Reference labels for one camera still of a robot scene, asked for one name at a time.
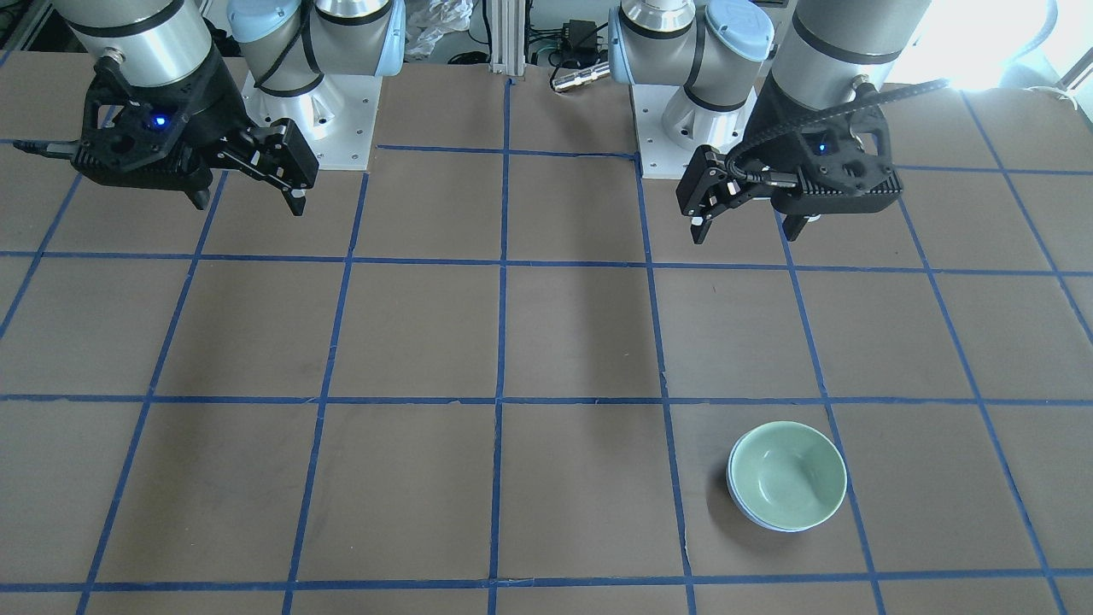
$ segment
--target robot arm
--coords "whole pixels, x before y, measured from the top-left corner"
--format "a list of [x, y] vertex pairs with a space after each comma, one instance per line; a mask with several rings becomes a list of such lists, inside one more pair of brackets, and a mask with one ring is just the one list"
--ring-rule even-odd
[[[303, 213], [318, 161], [292, 120], [260, 128], [247, 117], [193, 2], [54, 3], [97, 58], [81, 137], [15, 146], [67, 158], [103, 185], [185, 192], [198, 209], [210, 200], [211, 168], [237, 168], [277, 187], [292, 212]], [[114, 114], [106, 122], [104, 110]]]
[[944, 83], [878, 90], [929, 1], [799, 0], [756, 97], [773, 27], [751, 2], [695, 10], [692, 0], [622, 0], [610, 21], [612, 76], [681, 86], [661, 125], [694, 151], [677, 188], [694, 243], [714, 217], [754, 198], [787, 215], [790, 240], [819, 214], [895, 201], [903, 187], [879, 107]]
[[332, 131], [361, 133], [355, 119], [337, 121], [345, 100], [327, 74], [402, 66], [403, 0], [233, 0], [230, 21], [258, 85], [245, 104], [191, 0], [54, 4], [96, 58], [81, 138], [15, 146], [69, 159], [99, 184], [183, 191], [198, 209], [211, 169], [235, 168], [303, 214], [319, 169], [313, 146]]

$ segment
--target grid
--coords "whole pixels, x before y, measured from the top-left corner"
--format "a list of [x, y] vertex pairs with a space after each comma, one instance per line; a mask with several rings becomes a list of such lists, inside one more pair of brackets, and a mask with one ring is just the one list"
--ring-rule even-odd
[[[133, 428], [131, 441], [125, 458], [121, 473], [117, 481], [116, 490], [106, 516], [97, 548], [87, 577], [83, 583], [0, 583], [0, 593], [16, 592], [79, 592], [80, 602], [77, 614], [82, 615], [89, 604], [92, 594], [110, 592], [146, 592], [146, 591], [260, 591], [283, 593], [282, 612], [287, 615], [292, 612], [294, 596], [298, 592], [325, 591], [325, 590], [440, 590], [440, 589], [477, 589], [486, 590], [489, 595], [487, 613], [493, 615], [497, 612], [497, 591], [508, 588], [572, 588], [572, 587], [614, 587], [614, 586], [673, 586], [682, 587], [686, 595], [686, 608], [691, 614], [698, 612], [695, 600], [695, 587], [700, 586], [734, 586], [734, 584], [771, 584], [771, 583], [839, 583], [839, 582], [868, 582], [875, 602], [878, 613], [885, 613], [884, 598], [880, 583], [882, 581], [895, 580], [928, 580], [928, 579], [965, 579], [965, 578], [1042, 578], [1048, 583], [1051, 596], [1059, 613], [1066, 613], [1059, 589], [1056, 583], [1057, 578], [1093, 577], [1093, 568], [1053, 568], [1048, 565], [1044, 549], [1041, 545], [1036, 530], [1030, 519], [1025, 504], [1018, 490], [1010, 464], [1002, 450], [995, 425], [991, 421], [987, 406], [1057, 406], [1057, 407], [1093, 407], [1093, 400], [1020, 400], [1020, 399], [995, 399], [982, 395], [973, 375], [971, 365], [964, 352], [964, 347], [957, 335], [953, 319], [950, 316], [945, 299], [942, 295], [938, 279], [948, 275], [1012, 275], [1012, 276], [1048, 276], [1058, 280], [1070, 306], [1074, 318], [1080, 323], [1089, 342], [1093, 344], [1093, 333], [1091, 333], [1089, 322], [1082, 314], [1074, 294], [1069, 286], [1070, 280], [1077, 277], [1093, 276], [1093, 270], [1061, 270], [1057, 267], [1047, 245], [1030, 215], [1024, 202], [1015, 188], [1012, 175], [1081, 175], [1093, 176], [1093, 172], [1082, 170], [1055, 170], [1055, 169], [1011, 169], [1007, 168], [983, 123], [976, 115], [974, 107], [965, 97], [964, 103], [968, 111], [975, 119], [976, 127], [987, 143], [997, 167], [948, 167], [948, 166], [915, 166], [903, 165], [902, 168], [914, 170], [944, 170], [944, 172], [967, 172], [967, 173], [990, 173], [998, 174], [1004, 178], [1009, 190], [1012, 192], [1022, 215], [1033, 233], [1043, 256], [1049, 264], [1049, 270], [998, 270], [998, 269], [945, 269], [931, 267], [926, 250], [916, 232], [915, 224], [906, 204], [901, 200], [900, 211], [907, 224], [921, 267], [849, 267], [849, 265], [821, 265], [821, 264], [798, 264], [794, 260], [792, 249], [781, 239], [781, 247], [786, 257], [786, 264], [768, 263], [692, 263], [692, 262], [661, 262], [653, 258], [650, 245], [649, 223], [646, 214], [645, 190], [640, 177], [640, 162], [637, 154], [622, 152], [593, 152], [593, 153], [572, 153], [555, 151], [533, 151], [519, 150], [510, 146], [510, 108], [512, 91], [520, 84], [513, 80], [507, 80], [504, 87], [504, 146], [501, 149], [491, 147], [447, 147], [447, 146], [423, 146], [423, 145], [399, 145], [379, 144], [381, 150], [402, 151], [426, 151], [426, 152], [454, 152], [454, 153], [483, 153], [501, 155], [503, 157], [503, 174], [501, 186], [501, 257], [498, 259], [446, 259], [446, 258], [384, 258], [364, 257], [355, 255], [359, 234], [361, 232], [362, 216], [366, 208], [366, 192], [368, 187], [368, 176], [365, 175], [360, 188], [360, 197], [355, 210], [353, 227], [350, 236], [349, 247], [343, 257], [332, 256], [285, 256], [285, 255], [235, 255], [235, 253], [205, 253], [204, 246], [210, 228], [216, 214], [220, 198], [227, 180], [227, 173], [221, 175], [215, 197], [210, 205], [200, 237], [191, 253], [140, 253], [140, 252], [82, 252], [82, 251], [51, 251], [49, 244], [59, 226], [69, 204], [81, 184], [77, 177], [70, 185], [63, 201], [61, 202], [56, 216], [49, 225], [40, 245], [33, 251], [9, 250], [0, 252], [0, 257], [30, 257], [32, 258], [30, 268], [0, 323], [0, 340], [3, 339], [12, 323], [21, 301], [27, 288], [34, 281], [34, 275], [39, 264], [45, 259], [54, 258], [87, 258], [87, 259], [166, 259], [188, 261], [188, 272], [185, 282], [179, 291], [175, 305], [175, 310], [167, 329], [166, 338], [161, 346], [158, 358], [155, 364], [153, 376], [144, 395], [97, 395], [72, 392], [71, 394], [22, 394], [19, 392], [8, 392], [0, 394], [0, 401], [24, 401], [24, 402], [48, 402], [57, 400], [82, 401], [91, 403], [126, 402], [141, 404], [140, 415]], [[516, 260], [508, 258], [508, 205], [509, 205], [509, 167], [513, 156], [553, 156], [553, 157], [613, 157], [627, 159], [633, 163], [635, 170], [635, 181], [638, 194], [638, 208], [642, 224], [642, 239], [645, 258], [642, 261], [602, 261], [602, 260]], [[771, 223], [780, 224], [780, 216], [775, 214]], [[183, 315], [184, 306], [190, 292], [191, 283], [197, 273], [198, 265], [202, 261], [216, 260], [261, 260], [261, 261], [302, 261], [302, 262], [340, 262], [343, 264], [341, 285], [338, 294], [337, 310], [334, 312], [333, 329], [330, 333], [330, 351], [324, 370], [321, 392], [316, 398], [299, 397], [186, 397], [186, 395], [160, 395], [156, 388], [163, 372], [164, 364], [171, 350], [174, 335], [177, 331], [179, 319]], [[331, 379], [338, 359], [338, 342], [341, 334], [342, 318], [345, 311], [346, 294], [353, 274], [354, 265], [359, 263], [403, 263], [403, 264], [443, 264], [458, 267], [496, 265], [500, 271], [500, 305], [498, 305], [498, 348], [496, 366], [496, 393], [494, 398], [357, 398], [357, 397], [333, 397], [331, 391]], [[660, 372], [659, 398], [520, 398], [509, 397], [505, 393], [505, 356], [506, 356], [506, 293], [507, 279], [510, 268], [520, 267], [596, 267], [596, 268], [635, 268], [646, 271], [648, 281], [648, 293], [651, 306], [653, 334], [656, 346], [657, 367]], [[800, 327], [803, 330], [808, 344], [809, 358], [814, 372], [819, 397], [810, 398], [677, 398], [669, 391], [666, 378], [665, 348], [660, 327], [660, 311], [658, 307], [658, 294], [656, 287], [655, 272], [660, 269], [727, 269], [727, 270], [771, 270], [786, 271], [792, 284], [794, 296], [797, 303], [797, 311], [800, 317]], [[969, 398], [877, 398], [877, 397], [833, 397], [828, 395], [824, 372], [821, 367], [820, 354], [816, 341], [812, 333], [809, 320], [809, 310], [806, 293], [798, 276], [801, 271], [835, 271], [854, 273], [904, 273], [926, 276], [929, 280], [933, 296], [944, 319], [945, 328], [951, 338], [951, 342], [960, 358], [960, 364], [967, 380], [972, 397]], [[493, 448], [493, 478], [492, 478], [492, 500], [491, 500], [491, 523], [490, 523], [490, 573], [484, 579], [433, 579], [433, 580], [331, 580], [331, 581], [307, 581], [299, 580], [299, 561], [304, 548], [304, 536], [308, 527], [309, 509], [315, 486], [315, 477], [318, 460], [322, 450], [324, 425], [328, 405], [380, 405], [380, 404], [446, 404], [459, 402], [470, 405], [492, 405], [494, 407], [494, 448]], [[118, 508], [126, 490], [129, 473], [133, 464], [134, 456], [141, 441], [145, 421], [153, 404], [315, 404], [317, 406], [315, 417], [315, 433], [312, 445], [309, 461], [306, 472], [304, 496], [299, 507], [298, 524], [296, 527], [293, 543], [292, 558], [287, 577], [283, 582], [103, 582], [97, 579], [99, 566], [103, 561], [104, 553], [110, 540], [110, 533]], [[662, 409], [666, 446], [668, 449], [669, 475], [672, 482], [672, 497], [674, 502], [677, 530], [679, 533], [680, 560], [683, 573], [680, 576], [662, 577], [581, 577], [581, 578], [532, 578], [532, 579], [507, 579], [498, 576], [498, 552], [501, 542], [501, 499], [504, 489], [504, 477], [502, 476], [502, 443], [504, 434], [504, 407], [506, 405], [657, 405]], [[858, 507], [857, 494], [854, 488], [854, 465], [853, 458], [848, 459], [848, 471], [850, 480], [848, 482], [848, 506], [853, 512], [855, 527], [860, 541], [862, 557], [866, 564], [865, 572], [830, 572], [830, 573], [800, 573], [800, 575], [736, 575], [736, 576], [710, 576], [695, 575], [691, 569], [686, 545], [686, 519], [684, 506], [680, 493], [680, 477], [677, 461], [677, 449], [673, 436], [672, 406], [686, 405], [729, 405], [729, 406], [764, 406], [764, 405], [800, 405], [822, 407], [827, 417], [833, 440], [841, 453], [846, 456], [839, 434], [839, 426], [836, 421], [833, 406], [855, 405], [855, 404], [944, 404], [971, 406], [979, 411], [994, 452], [1006, 477], [1013, 501], [1020, 511], [1029, 540], [1039, 563], [1038, 568], [1027, 569], [977, 569], [977, 570], [915, 570], [915, 571], [883, 571], [878, 570], [873, 564], [866, 525], [862, 521]]]

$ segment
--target metal post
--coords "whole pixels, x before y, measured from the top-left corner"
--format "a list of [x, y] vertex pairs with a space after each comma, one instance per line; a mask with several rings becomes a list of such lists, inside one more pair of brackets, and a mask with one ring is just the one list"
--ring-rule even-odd
[[489, 9], [493, 25], [490, 70], [509, 76], [524, 76], [524, 1], [492, 0]]

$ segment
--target white mounting plate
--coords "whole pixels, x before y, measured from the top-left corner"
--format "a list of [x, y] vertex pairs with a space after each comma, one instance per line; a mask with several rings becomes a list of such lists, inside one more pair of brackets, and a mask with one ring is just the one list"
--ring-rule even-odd
[[[345, 108], [331, 122], [327, 137], [307, 142], [319, 158], [324, 170], [367, 170], [372, 153], [372, 134], [376, 128], [376, 109], [379, 108], [379, 88], [383, 78], [359, 74], [328, 74], [327, 79], [345, 97]], [[255, 96], [268, 96], [255, 88], [255, 76], [247, 74], [243, 85], [243, 98], [247, 103], [250, 119], [259, 126], [268, 126], [265, 117], [255, 117], [251, 102]]]
[[649, 179], [679, 179], [694, 150], [684, 150], [665, 134], [660, 118], [679, 85], [634, 85], [634, 128], [642, 150], [642, 174]]

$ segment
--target blue tape line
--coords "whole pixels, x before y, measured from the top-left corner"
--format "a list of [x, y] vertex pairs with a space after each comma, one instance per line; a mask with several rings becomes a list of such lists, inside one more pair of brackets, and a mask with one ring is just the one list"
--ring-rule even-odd
[[546, 152], [538, 150], [509, 150], [513, 155], [542, 155], [550, 157], [618, 157], [634, 159], [634, 154], [622, 152]]
[[[998, 168], [1001, 170], [1002, 177], [1006, 179], [1006, 185], [1010, 187], [1010, 193], [1013, 194], [1013, 200], [1016, 201], [1018, 208], [1021, 210], [1021, 214], [1029, 224], [1029, 229], [1032, 230], [1032, 235], [1036, 238], [1036, 244], [1039, 246], [1039, 250], [1044, 253], [1044, 258], [1047, 259], [1047, 264], [1051, 268], [1051, 271], [1058, 273], [1059, 267], [1056, 264], [1055, 258], [1051, 257], [1051, 252], [1047, 249], [1047, 244], [1044, 243], [1044, 237], [1039, 234], [1039, 229], [1036, 228], [1036, 224], [1033, 222], [1032, 215], [1029, 214], [1029, 208], [1025, 206], [1024, 200], [1021, 198], [1021, 194], [1018, 193], [1016, 186], [1013, 185], [1013, 179], [1010, 177], [1010, 173], [1006, 168], [1006, 165], [1002, 164], [1002, 158], [998, 155], [995, 144], [990, 142], [990, 137], [987, 135], [987, 130], [983, 127], [983, 122], [979, 121], [979, 116], [976, 115], [975, 108], [972, 106], [972, 102], [968, 100], [967, 94], [964, 92], [961, 92], [961, 97], [964, 99], [964, 106], [967, 107], [968, 113], [972, 115], [972, 119], [975, 121], [975, 127], [979, 129], [979, 134], [983, 135], [984, 142], [987, 143], [987, 149], [990, 150], [990, 155], [994, 156], [995, 163], [998, 164]], [[1070, 292], [1070, 286], [1067, 284], [1067, 280], [1062, 276], [1059, 276], [1059, 286], [1062, 288], [1062, 294], [1067, 297], [1067, 301], [1070, 304], [1070, 309], [1074, 312], [1078, 323], [1085, 332], [1085, 339], [1090, 341], [1090, 344], [1093, 344], [1093, 330], [1090, 329], [1090, 324], [1085, 321], [1085, 317], [1082, 315], [1082, 311], [1078, 306], [1078, 301], [1074, 300], [1074, 295]], [[1058, 593], [1054, 583], [1051, 584], [1051, 588], [1053, 591]]]
[[448, 147], [443, 145], [390, 145], [379, 144], [376, 149], [393, 150], [403, 152], [447, 152], [447, 153], [478, 153], [478, 154], [508, 154], [508, 155], [538, 155], [549, 157], [619, 157], [623, 159], [634, 159], [634, 154], [623, 152], [553, 152], [541, 150], [514, 150], [509, 147], [509, 137], [505, 135], [505, 145], [496, 147]]
[[77, 188], [80, 187], [80, 179], [82, 175], [77, 175], [72, 179], [72, 185], [69, 186], [69, 191], [64, 194], [64, 199], [61, 201], [60, 208], [57, 209], [57, 214], [54, 215], [54, 221], [50, 222], [49, 228], [46, 229], [45, 236], [42, 237], [42, 243], [38, 244], [38, 249], [35, 252], [34, 259], [31, 260], [31, 265], [26, 269], [26, 274], [23, 275], [23, 282], [19, 285], [19, 289], [15, 291], [14, 298], [11, 299], [11, 305], [8, 306], [8, 314], [4, 315], [3, 321], [0, 322], [0, 340], [8, 333], [8, 328], [11, 327], [12, 319], [15, 318], [15, 311], [19, 310], [20, 304], [23, 301], [23, 296], [26, 294], [26, 288], [31, 285], [31, 280], [34, 279], [35, 271], [38, 270], [38, 264], [42, 263], [42, 255], [46, 251], [46, 247], [49, 245], [50, 239], [54, 238], [54, 233], [57, 232], [57, 226], [61, 223], [61, 217], [64, 216], [64, 212], [68, 211], [69, 204], [72, 203], [72, 197], [75, 196]]
[[[1091, 568], [1055, 570], [1057, 577], [1093, 577]], [[972, 569], [972, 570], [909, 570], [877, 572], [875, 578], [885, 582], [956, 580], [956, 579], [1035, 579], [1043, 571], [1035, 568]], [[310, 591], [387, 591], [387, 590], [483, 590], [518, 588], [596, 588], [596, 587], [678, 587], [695, 586], [752, 586], [794, 583], [845, 583], [868, 581], [868, 572], [822, 572], [802, 575], [707, 575], [669, 577], [541, 577], [530, 579], [396, 579], [396, 580], [328, 580], [298, 581], [296, 592]], [[153, 581], [153, 582], [99, 582], [93, 593], [128, 592], [281, 592], [290, 583], [284, 581]], [[80, 591], [84, 583], [0, 583], [0, 593], [70, 593]]]
[[[653, 270], [653, 241], [649, 237], [649, 220], [645, 209], [645, 187], [642, 185], [642, 161], [634, 156], [634, 178], [637, 184], [637, 209], [642, 221], [642, 247], [645, 250], [646, 275], [649, 283], [649, 306], [653, 311], [653, 340], [657, 350], [657, 375], [660, 380], [660, 405], [665, 415], [665, 442], [668, 451], [668, 472], [672, 482], [672, 501], [675, 506], [675, 530], [679, 534], [680, 559], [683, 575], [690, 579], [691, 558], [686, 551], [686, 517], [683, 512], [683, 495], [680, 490], [679, 461], [675, 457], [675, 431], [672, 427], [672, 409], [668, 395], [668, 370], [665, 367], [665, 345], [660, 331], [660, 310], [657, 305], [657, 280]], [[687, 613], [697, 613], [694, 596], [694, 584], [686, 583]]]
[[1054, 568], [1056, 577], [1093, 577], [1093, 568]]
[[1063, 170], [1061, 168], [1006, 168], [1006, 173], [1018, 175], [1093, 175], [1093, 170]]
[[446, 147], [443, 145], [376, 145], [377, 150], [393, 150], [402, 152], [449, 152], [449, 153], [505, 153], [503, 149], [496, 147]]
[[322, 387], [319, 390], [319, 406], [315, 413], [315, 435], [312, 439], [312, 454], [307, 462], [307, 476], [304, 480], [304, 497], [299, 504], [299, 520], [296, 523], [296, 537], [292, 546], [292, 559], [289, 563], [289, 580], [284, 590], [284, 601], [281, 613], [292, 613], [294, 586], [299, 578], [299, 558], [304, 552], [304, 535], [307, 531], [307, 519], [312, 508], [312, 494], [315, 492], [315, 474], [319, 465], [319, 449], [322, 446], [322, 428], [326, 423], [327, 405], [330, 398], [330, 381], [333, 379], [334, 363], [338, 359], [338, 341], [341, 338], [342, 319], [345, 316], [345, 299], [349, 295], [350, 277], [353, 274], [353, 251], [356, 249], [357, 237], [361, 234], [361, 218], [364, 215], [364, 202], [368, 192], [368, 174], [361, 177], [361, 191], [356, 201], [356, 213], [353, 215], [353, 229], [349, 236], [349, 247], [342, 261], [341, 286], [338, 291], [338, 304], [334, 309], [333, 326], [330, 331], [330, 346], [327, 353], [327, 366], [322, 372]]
[[[930, 166], [922, 164], [897, 164], [902, 170], [941, 170], [947, 173], [1002, 173], [1001, 168], [986, 166]], [[1007, 168], [1008, 173], [1021, 175], [1093, 175], [1093, 170], [1062, 170], [1057, 168]]]
[[[0, 257], [33, 257], [36, 251], [0, 250]], [[118, 251], [45, 251], [43, 258], [127, 258], [148, 260], [188, 260], [189, 253], [152, 253], [152, 252], [118, 252]], [[272, 262], [342, 262], [339, 256], [294, 256], [275, 253], [202, 253], [199, 260], [257, 260]], [[757, 270], [787, 271], [786, 264], [763, 262], [638, 262], [627, 260], [529, 260], [529, 259], [490, 259], [490, 258], [411, 258], [387, 256], [354, 256], [355, 263], [376, 264], [443, 264], [443, 265], [508, 265], [508, 267], [600, 267], [600, 268], [634, 268], [651, 267], [654, 269], [724, 269], [724, 270]], [[832, 271], [849, 273], [914, 273], [922, 274], [926, 269], [920, 267], [856, 267], [850, 264], [796, 264], [798, 271]], [[1091, 271], [1071, 271], [1047, 269], [961, 269], [931, 268], [935, 273], [947, 275], [1002, 275], [1002, 276], [1093, 276]]]
[[[505, 102], [504, 102], [504, 159], [501, 175], [501, 259], [508, 258], [508, 197], [509, 197], [509, 169], [512, 155], [509, 146], [512, 142], [512, 108], [513, 108], [513, 79], [505, 80]], [[505, 394], [505, 333], [507, 331], [507, 295], [508, 295], [508, 268], [502, 264], [498, 272], [498, 305], [497, 305], [497, 387], [494, 391], [494, 422], [493, 422], [493, 478], [490, 494], [490, 578], [497, 578], [497, 570], [501, 558], [501, 482], [502, 482], [502, 456], [504, 447], [504, 421], [505, 409], [502, 402]], [[497, 612], [496, 589], [490, 590], [486, 612], [491, 615]]]
[[866, 524], [861, 520], [861, 510], [858, 508], [858, 497], [854, 489], [854, 480], [850, 473], [850, 461], [847, 459], [846, 450], [843, 448], [843, 438], [838, 433], [838, 422], [835, 419], [835, 411], [827, 397], [827, 385], [824, 381], [823, 367], [820, 364], [820, 353], [816, 351], [815, 338], [812, 335], [812, 326], [809, 322], [808, 309], [804, 305], [804, 293], [801, 291], [801, 282], [797, 275], [797, 267], [794, 263], [794, 253], [789, 248], [789, 240], [781, 230], [781, 216], [774, 212], [774, 222], [778, 226], [778, 238], [781, 239], [781, 249], [786, 255], [786, 264], [789, 267], [789, 280], [794, 285], [794, 295], [797, 297], [797, 310], [800, 312], [801, 327], [804, 330], [804, 341], [808, 343], [809, 357], [812, 359], [812, 370], [815, 372], [816, 388], [820, 390], [820, 398], [824, 400], [824, 412], [827, 414], [827, 425], [831, 428], [832, 443], [843, 456], [846, 463], [846, 499], [850, 502], [850, 510], [854, 513], [854, 524], [858, 529], [858, 539], [861, 542], [861, 555], [866, 561], [866, 570], [869, 571], [869, 584], [873, 590], [873, 601], [877, 603], [878, 615], [885, 615], [884, 598], [881, 595], [881, 587], [877, 581], [877, 567], [873, 565], [872, 549], [869, 548], [869, 537], [866, 535]]
[[178, 321], [183, 316], [183, 307], [186, 305], [186, 298], [189, 296], [190, 287], [193, 284], [193, 275], [197, 272], [198, 260], [197, 256], [201, 253], [201, 249], [204, 248], [205, 239], [209, 238], [209, 228], [212, 226], [213, 217], [216, 215], [216, 208], [220, 205], [220, 197], [224, 191], [224, 184], [227, 181], [227, 172], [222, 172], [220, 174], [220, 182], [216, 185], [216, 193], [212, 199], [212, 203], [209, 205], [209, 213], [205, 215], [204, 225], [201, 227], [201, 235], [198, 237], [198, 244], [193, 248], [193, 253], [191, 255], [190, 265], [186, 272], [186, 280], [183, 282], [183, 287], [178, 293], [178, 300], [175, 301], [175, 311], [171, 317], [171, 324], [167, 327], [167, 334], [163, 340], [163, 344], [160, 346], [160, 356], [155, 360], [155, 369], [152, 370], [152, 379], [149, 381], [148, 392], [144, 397], [144, 402], [141, 405], [140, 414], [137, 417], [137, 425], [133, 427], [132, 437], [129, 440], [129, 449], [126, 451], [126, 460], [121, 465], [121, 473], [118, 475], [118, 483], [114, 489], [114, 497], [110, 500], [110, 507], [106, 512], [106, 520], [103, 523], [103, 532], [98, 537], [98, 545], [95, 547], [95, 555], [91, 560], [91, 568], [87, 570], [86, 586], [83, 592], [80, 593], [80, 602], [77, 606], [77, 615], [84, 615], [87, 610], [87, 601], [91, 599], [92, 587], [95, 584], [95, 580], [98, 578], [98, 568], [103, 564], [103, 556], [106, 554], [106, 545], [110, 541], [110, 532], [114, 530], [114, 521], [118, 516], [118, 508], [121, 506], [121, 498], [126, 492], [126, 485], [129, 482], [129, 473], [132, 471], [133, 460], [137, 457], [137, 447], [140, 445], [141, 436], [144, 433], [144, 425], [148, 423], [149, 411], [152, 407], [152, 398], [155, 395], [155, 388], [160, 385], [160, 377], [163, 376], [163, 366], [167, 362], [167, 353], [171, 351], [171, 344], [174, 342], [175, 333], [178, 331]]
[[[90, 402], [125, 404], [143, 402], [143, 395], [83, 395], [69, 393], [4, 393], [0, 402]], [[344, 405], [492, 405], [495, 398], [336, 398], [329, 397], [327, 404]], [[513, 405], [658, 405], [661, 398], [502, 398], [501, 402]], [[254, 404], [254, 405], [299, 405], [317, 404], [318, 398], [255, 398], [233, 395], [153, 395], [153, 404]], [[987, 398], [988, 406], [1029, 407], [1093, 407], [1093, 400], [1007, 400]], [[824, 404], [853, 405], [977, 405], [974, 399], [961, 398], [669, 398], [673, 406], [822, 406]]]
[[1032, 547], [1036, 554], [1036, 559], [1039, 563], [1043, 576], [1047, 579], [1048, 586], [1051, 588], [1051, 595], [1055, 598], [1055, 604], [1058, 607], [1060, 615], [1066, 615], [1067, 608], [1062, 604], [1062, 596], [1059, 594], [1059, 588], [1056, 586], [1055, 579], [1051, 577], [1051, 569], [1048, 567], [1047, 557], [1044, 555], [1044, 549], [1039, 544], [1039, 539], [1036, 536], [1036, 530], [1032, 525], [1032, 519], [1029, 517], [1029, 511], [1025, 509], [1024, 501], [1021, 499], [1021, 494], [1018, 492], [1016, 483], [1013, 481], [1013, 473], [1010, 471], [1010, 464], [1006, 460], [1006, 453], [1002, 451], [1002, 445], [998, 440], [998, 434], [995, 431], [995, 424], [990, 419], [990, 414], [987, 412], [986, 403], [979, 392], [979, 386], [972, 371], [972, 365], [968, 363], [967, 355], [964, 353], [964, 345], [961, 344], [960, 336], [956, 334], [956, 327], [953, 323], [952, 317], [949, 315], [949, 307], [945, 305], [945, 299], [941, 294], [941, 286], [938, 285], [937, 276], [932, 271], [930, 271], [929, 258], [926, 256], [922, 243], [919, 240], [918, 233], [915, 230], [915, 223], [910, 220], [910, 212], [907, 210], [907, 204], [903, 201], [902, 197], [898, 199], [898, 203], [900, 210], [903, 212], [903, 217], [907, 222], [907, 228], [910, 230], [910, 238], [915, 243], [915, 249], [918, 250], [918, 257], [921, 259], [922, 265], [927, 269], [930, 287], [933, 288], [933, 296], [938, 301], [939, 309], [941, 310], [941, 317], [945, 321], [945, 329], [949, 330], [949, 336], [952, 339], [953, 347], [956, 350], [956, 357], [960, 359], [961, 368], [963, 368], [964, 375], [967, 378], [967, 385], [972, 389], [972, 395], [976, 400], [976, 405], [979, 409], [979, 416], [983, 418], [983, 424], [987, 429], [987, 436], [990, 438], [990, 445], [995, 449], [995, 456], [998, 458], [998, 462], [1001, 465], [1002, 475], [1006, 477], [1006, 484], [1010, 488], [1010, 494], [1013, 496], [1013, 501], [1016, 504], [1018, 511], [1021, 513], [1021, 521], [1024, 523], [1025, 532], [1029, 534], [1029, 542], [1032, 543]]
[[174, 252], [129, 252], [129, 251], [47, 251], [42, 255], [44, 258], [99, 258], [99, 259], [128, 259], [128, 260], [192, 260], [192, 253]]
[[278, 256], [274, 253], [208, 253], [202, 260], [257, 260], [272, 262], [343, 262], [340, 256]]

